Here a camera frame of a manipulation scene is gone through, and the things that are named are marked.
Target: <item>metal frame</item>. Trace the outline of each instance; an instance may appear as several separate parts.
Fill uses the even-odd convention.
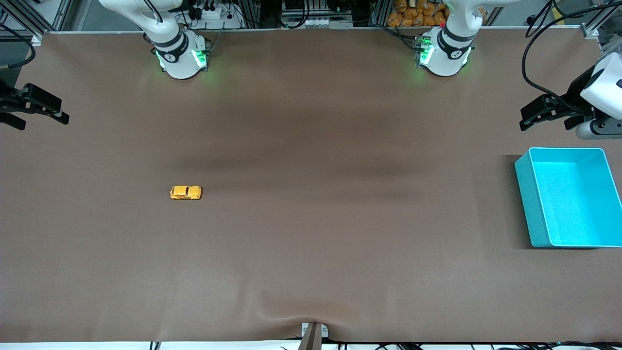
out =
[[[259,1],[255,0],[238,0],[238,6],[246,17],[244,19],[247,28],[257,28],[259,23]]]
[[[44,33],[59,31],[65,25],[67,20],[67,10],[72,0],[61,0],[56,16],[52,23],[49,23],[43,15],[41,15],[27,0],[3,0],[1,7],[17,21],[23,30],[16,32],[24,37],[36,37],[41,39]],[[9,37],[6,31],[0,31],[0,38]]]
[[[304,9],[286,9],[285,1],[281,2],[281,21],[285,24],[298,23],[305,15],[309,14],[309,19],[328,19],[329,28],[349,28],[352,27],[352,10],[345,9],[335,11],[331,9],[327,0],[309,0],[309,8],[307,2],[303,1]]]
[[[581,25],[583,36],[586,39],[598,38],[598,28],[602,26],[613,14],[620,8],[620,6],[613,6],[606,9],[601,9],[598,13],[587,23]]]
[[[25,30],[16,31],[23,36],[35,36],[41,38],[44,32],[52,30],[52,26],[28,4],[23,1],[6,0],[2,2],[2,9],[13,17]]]
[[[369,24],[379,24],[381,26],[385,26],[387,24],[389,14],[392,11],[392,7],[392,0],[376,0],[374,11],[372,11],[371,16],[369,17]]]
[[[501,14],[501,11],[503,11],[504,7],[495,7],[492,11],[490,11],[490,13],[488,14],[488,20],[486,21],[486,24],[484,24],[484,26],[489,27],[492,26],[493,23],[497,20],[497,18],[499,17],[499,15]]]
[[[309,324],[298,350],[322,350],[322,325],[320,323]]]

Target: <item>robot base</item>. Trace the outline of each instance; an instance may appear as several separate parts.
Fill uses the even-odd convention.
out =
[[[460,57],[460,59],[450,59],[447,54],[439,47],[440,27],[434,27],[430,31],[423,34],[428,37],[430,42],[427,47],[423,47],[422,52],[415,52],[420,67],[427,68],[430,72],[441,77],[449,77],[460,71],[462,66],[467,64],[467,57],[471,49]]]
[[[210,59],[210,43],[205,38],[192,32],[183,31],[188,36],[188,49],[177,62],[168,62],[158,55],[160,67],[175,79],[188,79],[200,71],[206,71]]]

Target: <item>cable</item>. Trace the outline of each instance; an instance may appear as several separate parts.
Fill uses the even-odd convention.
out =
[[[220,40],[220,34],[223,33],[223,29],[224,28],[225,28],[225,25],[223,24],[223,27],[218,32],[218,36],[216,37],[216,41],[214,41],[214,45],[210,47],[210,52],[216,50],[216,45],[218,45],[218,41]]]
[[[383,26],[382,24],[372,24],[371,27],[382,28],[382,29],[384,29],[385,32],[393,35],[394,37],[399,37],[401,35],[405,39],[415,39],[414,36],[404,35],[404,34],[399,34],[397,32],[394,32],[394,31],[390,30],[388,27]]]
[[[151,12],[153,12],[153,14],[155,14],[156,19],[158,20],[158,22],[162,23],[162,15],[160,14],[160,12],[158,12],[158,10],[156,9],[156,7],[151,3],[151,0],[143,0],[145,2],[145,4],[147,4],[147,7],[151,10]]]
[[[188,19],[186,19],[186,13],[184,11],[175,11],[173,13],[176,13],[177,15],[175,15],[175,20],[179,19],[179,15],[178,14],[182,14],[183,17],[183,24],[186,26],[187,29],[189,29],[190,24],[188,24]]]
[[[406,45],[406,47],[408,47],[408,48],[409,48],[409,49],[411,49],[411,50],[418,51],[418,52],[422,51],[422,49],[419,49],[419,48],[417,48],[417,47],[414,47],[414,46],[410,45],[410,44],[406,41],[406,40],[415,40],[416,36],[414,36],[414,35],[404,35],[404,34],[401,34],[401,33],[399,32],[399,29],[398,29],[397,27],[395,27],[395,31],[392,31],[392,30],[390,30],[388,27],[385,27],[385,26],[383,26],[383,25],[381,25],[381,24],[372,24],[371,26],[372,26],[372,27],[382,28],[382,29],[384,29],[384,31],[385,31],[385,32],[387,32],[387,33],[389,33],[389,34],[393,35],[394,37],[398,37],[398,38],[400,38],[400,40],[402,40],[402,43],[404,43],[404,45]]]
[[[527,69],[526,69],[526,62],[527,62],[527,54],[529,53],[529,49],[531,48],[531,46],[536,42],[536,40],[538,39],[538,37],[540,37],[540,35],[542,35],[542,33],[544,33],[544,31],[546,31],[548,28],[550,28],[551,26],[553,26],[554,24],[563,21],[564,19],[568,19],[572,16],[577,16],[580,14],[586,14],[589,12],[593,12],[593,11],[599,11],[602,9],[607,9],[609,7],[615,7],[615,6],[620,6],[622,5],[622,1],[616,1],[616,2],[610,2],[609,4],[606,5],[602,5],[602,6],[597,6],[597,7],[593,7],[591,9],[585,9],[585,10],[581,10],[581,11],[576,11],[573,12],[571,14],[567,14],[566,16],[562,16],[554,21],[551,21],[550,23],[548,23],[546,26],[544,26],[542,28],[542,30],[537,31],[533,37],[531,38],[531,40],[529,41],[529,43],[527,44],[527,47],[525,47],[525,51],[522,54],[522,61],[521,61],[521,70],[522,70],[522,78],[525,80],[525,82],[527,82],[529,85],[531,85],[532,87],[545,92],[547,94],[549,94],[550,96],[554,97],[555,99],[557,99],[559,102],[561,102],[561,104],[563,104],[564,106],[566,106],[567,108],[569,108],[570,110],[579,113],[580,115],[585,115],[585,111],[582,111],[580,109],[578,109],[577,107],[574,107],[572,105],[570,105],[568,102],[566,102],[562,97],[560,97],[558,94],[554,93],[553,91],[542,87],[536,83],[534,83],[533,81],[531,81],[531,79],[529,79],[529,77],[527,77]]]
[[[557,12],[559,12],[560,15],[566,16],[566,14],[563,13],[562,10],[559,9],[559,6],[557,5],[557,0],[553,0],[553,7],[555,7],[555,9],[557,10]],[[581,18],[581,17],[583,16],[569,17],[569,18]]]
[[[233,9],[235,9],[236,16],[237,16],[237,14],[240,14],[240,16],[242,16],[242,18],[244,18],[247,22],[252,23],[254,28],[257,28],[257,27],[256,27],[256,24],[261,25],[261,23],[260,23],[260,22],[253,21],[252,19],[249,19],[248,17],[246,17],[246,16],[245,16],[245,15],[244,15],[244,14],[243,14],[243,13],[242,13],[239,9],[238,9],[238,7],[237,7],[237,6],[235,6],[235,4],[233,4],[233,3],[231,2],[231,0],[229,0],[229,7],[227,8],[227,11],[231,12],[231,7],[232,7],[232,6],[233,6]]]
[[[18,63],[2,65],[2,66],[0,66],[0,69],[19,68],[19,67],[21,67],[23,65],[29,64],[32,60],[35,59],[35,55],[37,54],[37,52],[35,51],[34,46],[32,46],[32,44],[30,43],[29,40],[27,40],[25,37],[19,35],[16,31],[12,30],[11,28],[5,26],[2,23],[0,23],[0,27],[4,28],[5,31],[8,31],[9,33],[13,34],[19,40],[21,40],[21,41],[25,42],[26,44],[28,44],[28,48],[30,48],[30,55],[25,60],[23,60],[22,62],[18,62]]]
[[[306,4],[307,4],[307,15],[305,16],[305,9],[304,7],[302,8],[302,18],[300,19],[300,23],[296,24],[294,27],[290,27],[287,24],[284,24],[280,19],[279,19],[279,11],[275,11],[274,7],[272,8],[272,11],[274,12],[274,20],[281,25],[281,27],[285,27],[287,29],[296,29],[300,26],[302,26],[303,24],[305,24],[307,22],[307,19],[309,19],[309,16],[311,15],[311,4],[309,3],[309,0],[305,0]]]
[[[399,29],[398,29],[397,27],[395,27],[395,31],[397,32],[397,34],[398,34],[398,36],[399,36],[400,40],[402,40],[402,42],[404,43],[404,45],[406,45],[406,47],[408,47],[409,49],[411,49],[411,50],[413,50],[413,51],[417,51],[417,49],[416,49],[414,46],[412,46],[412,45],[408,44],[408,42],[407,42],[407,41],[406,41],[406,39],[402,36],[402,34],[400,34],[400,33],[399,33]]]
[[[540,12],[538,12],[537,15],[534,16],[534,20],[533,22],[530,23],[529,28],[527,28],[527,32],[525,33],[525,38],[529,38],[532,35],[534,35],[537,31],[540,30],[540,28],[542,28],[542,25],[544,24],[544,21],[546,21],[546,17],[549,15],[549,12],[553,6],[553,1],[554,0],[549,0],[544,7],[540,10]],[[538,25],[538,28],[536,28],[535,31],[531,32],[531,29],[534,27],[534,25],[536,24],[536,22],[538,21],[538,19],[540,19],[540,17],[542,17],[542,20],[540,21],[540,24]]]

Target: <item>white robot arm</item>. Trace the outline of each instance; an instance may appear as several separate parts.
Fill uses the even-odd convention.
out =
[[[460,71],[467,62],[471,43],[480,30],[483,15],[480,6],[507,6],[520,0],[446,0],[450,15],[444,27],[434,27],[423,34],[430,37],[419,63],[430,72],[448,77]]]
[[[209,48],[204,37],[181,30],[168,12],[181,6],[182,1],[100,0],[100,3],[139,26],[155,46],[162,69],[173,78],[186,79],[207,68]]]
[[[541,121],[568,117],[566,130],[584,140],[622,138],[622,39],[576,78],[564,103],[543,94],[521,109],[521,130]]]

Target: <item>black cable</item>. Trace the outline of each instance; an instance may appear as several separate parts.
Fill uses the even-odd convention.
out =
[[[555,9],[557,10],[557,12],[559,12],[560,15],[566,16],[566,13],[562,12],[562,10],[559,9],[559,6],[557,5],[557,0],[553,0],[553,7],[555,7]],[[583,16],[569,17],[569,18],[581,18],[581,17]]]
[[[402,36],[402,34],[400,34],[399,29],[398,29],[397,27],[395,27],[395,31],[397,32],[397,34],[398,34],[398,36],[399,36],[400,40],[402,40],[402,43],[404,43],[404,45],[406,45],[406,47],[408,47],[409,49],[411,49],[411,50],[413,50],[413,51],[417,51],[417,49],[416,49],[414,46],[412,46],[412,45],[408,44],[408,42],[406,41],[406,39]]]
[[[408,47],[411,50],[422,51],[422,49],[418,49],[417,47],[414,47],[414,46],[408,44],[408,42],[406,41],[406,40],[415,40],[416,36],[414,36],[414,35],[404,35],[404,34],[401,34],[397,27],[395,27],[395,31],[392,31],[388,27],[385,27],[385,26],[383,26],[381,24],[372,24],[371,26],[372,27],[382,28],[385,32],[393,35],[394,37],[400,38],[400,40],[402,40],[402,43],[404,43],[404,45],[406,45],[406,47]]]
[[[156,16],[157,16],[157,20],[158,22],[162,23],[162,15],[160,14],[160,12],[158,12],[158,10],[156,9],[156,7],[151,3],[151,0],[143,0],[145,2],[145,4],[147,4],[147,7],[151,10],[151,12],[153,12]]]
[[[542,25],[544,24],[544,21],[546,21],[546,17],[549,15],[549,12],[553,6],[553,1],[554,0],[549,0],[544,7],[540,10],[540,12],[538,12],[537,15],[534,16],[534,21],[531,22],[529,24],[529,28],[527,28],[527,32],[525,33],[525,38],[529,38],[532,35],[534,35],[537,31],[540,30],[540,28],[542,28]],[[540,20],[540,24],[538,25],[538,28],[536,28],[533,32],[531,31],[531,29],[534,27],[534,25],[536,24],[536,22],[538,21],[538,19],[540,19],[540,17],[542,17],[542,20]]]
[[[550,96],[554,97],[555,99],[557,99],[559,102],[561,102],[561,104],[565,105],[567,108],[569,108],[570,110],[579,113],[580,115],[584,115],[587,111],[582,111],[580,109],[578,109],[577,107],[574,107],[572,105],[570,105],[568,102],[566,102],[562,97],[560,97],[558,94],[554,93],[553,91],[542,87],[536,83],[534,83],[533,81],[531,81],[531,79],[529,79],[529,77],[527,77],[527,69],[526,69],[526,62],[527,62],[527,54],[529,53],[529,49],[531,48],[531,46],[536,42],[536,40],[538,39],[538,37],[540,37],[540,35],[542,35],[542,33],[544,33],[544,31],[546,31],[548,28],[551,28],[553,25],[555,25],[556,23],[563,21],[564,19],[568,19],[571,16],[577,16],[580,14],[586,14],[589,12],[593,12],[593,11],[599,11],[602,9],[607,9],[609,7],[615,7],[615,6],[620,6],[622,5],[622,1],[616,1],[616,2],[610,2],[606,5],[601,5],[601,6],[597,6],[597,7],[593,7],[591,9],[584,9],[581,11],[576,11],[573,12],[571,14],[567,14],[566,16],[562,16],[554,21],[551,21],[550,23],[548,23],[546,26],[544,26],[540,31],[537,31],[533,37],[531,38],[531,40],[529,41],[529,43],[527,44],[527,47],[525,48],[525,51],[522,54],[522,61],[521,61],[521,70],[522,70],[522,78],[525,80],[525,82],[527,82],[529,85],[531,85],[532,87],[545,92],[547,94],[549,94]]]
[[[189,29],[188,20],[186,19],[186,13],[182,11],[183,23],[186,25],[186,28]]]
[[[257,28],[257,27],[256,27],[256,25],[257,25],[257,24],[261,25],[261,23],[260,23],[260,22],[253,21],[252,19],[249,19],[248,17],[246,17],[246,16],[244,15],[244,13],[242,13],[242,11],[240,11],[240,10],[238,9],[238,7],[237,7],[237,6],[235,6],[235,5],[231,2],[231,0],[229,0],[229,8],[227,9],[229,12],[231,11],[231,7],[232,7],[232,6],[233,6],[233,9],[235,9],[235,12],[236,12],[236,13],[238,13],[240,16],[242,16],[242,18],[244,18],[247,22],[250,22],[250,23],[252,23],[252,24],[253,24],[253,28]]]
[[[274,12],[274,20],[281,26],[281,27],[285,27],[288,29],[296,29],[301,27],[303,24],[305,24],[307,22],[307,19],[309,19],[309,16],[311,15],[311,4],[309,3],[309,0],[305,0],[305,3],[307,4],[307,15],[305,16],[305,9],[304,7],[302,8],[302,18],[300,19],[300,22],[298,24],[296,24],[293,27],[288,26],[287,24],[284,24],[280,19],[279,19],[279,11],[274,9],[274,6],[272,7],[272,11]]]
[[[32,46],[32,44],[30,43],[29,40],[27,40],[25,37],[19,35],[16,31],[12,30],[11,28],[5,26],[2,23],[0,23],[0,27],[4,28],[5,31],[8,31],[9,33],[13,34],[19,40],[21,40],[21,41],[25,42],[26,44],[28,44],[28,48],[30,49],[30,55],[25,60],[23,60],[22,62],[18,62],[18,63],[7,64],[5,66],[7,69],[19,68],[19,67],[21,67],[23,65],[29,64],[32,60],[35,59],[35,55],[37,54],[37,52],[35,51],[35,47]]]
[[[582,341],[564,341],[562,343],[559,344],[561,345],[573,345],[573,346],[589,346],[591,348],[597,348],[599,350],[607,350],[606,347],[601,346],[598,343],[584,343]]]
[[[394,31],[390,30],[388,27],[383,26],[382,24],[372,24],[372,25],[371,25],[371,27],[378,27],[378,28],[382,28],[382,29],[384,29],[384,31],[385,31],[385,32],[387,32],[387,33],[389,33],[389,34],[393,35],[394,37],[399,37],[399,36],[401,35],[401,36],[402,36],[403,38],[405,38],[405,39],[415,39],[415,37],[414,37],[414,36],[411,36],[411,35],[404,35],[404,34],[400,34],[400,33],[398,33],[398,32],[394,32]]]

